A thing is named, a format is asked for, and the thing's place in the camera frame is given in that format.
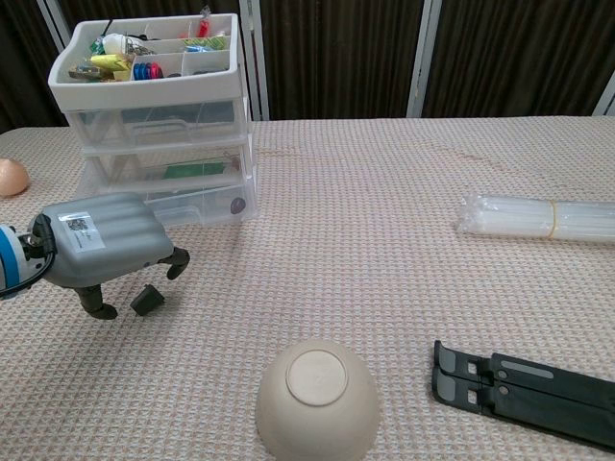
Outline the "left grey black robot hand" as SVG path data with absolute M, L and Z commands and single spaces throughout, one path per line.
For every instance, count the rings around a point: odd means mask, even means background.
M 187 267 L 187 250 L 176 247 L 162 223 L 134 192 L 111 193 L 45 206 L 56 255 L 43 278 L 74 290 L 84 311 L 112 320 L 102 284 L 156 264 L 168 264 L 169 279 Z

